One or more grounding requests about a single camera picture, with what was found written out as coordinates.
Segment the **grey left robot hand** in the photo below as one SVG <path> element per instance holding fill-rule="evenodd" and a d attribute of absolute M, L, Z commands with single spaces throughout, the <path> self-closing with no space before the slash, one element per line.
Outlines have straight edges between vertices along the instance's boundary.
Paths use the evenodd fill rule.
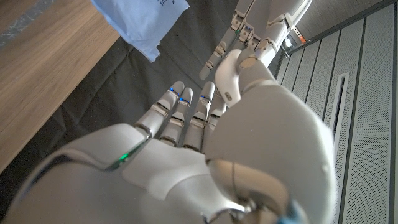
<path fill-rule="evenodd" d="M 269 66 L 311 4 L 312 0 L 238 1 L 230 27 L 200 71 L 200 79 L 205 80 L 217 68 L 233 45 L 248 48 Z"/>

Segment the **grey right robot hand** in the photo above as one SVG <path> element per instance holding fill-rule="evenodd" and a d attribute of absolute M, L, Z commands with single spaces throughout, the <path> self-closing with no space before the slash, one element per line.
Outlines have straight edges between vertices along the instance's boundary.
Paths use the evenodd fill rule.
<path fill-rule="evenodd" d="M 49 155 L 4 223 L 331 223 L 332 130 L 278 84 L 271 55 L 232 50 L 203 87 L 174 83 L 133 125 Z"/>

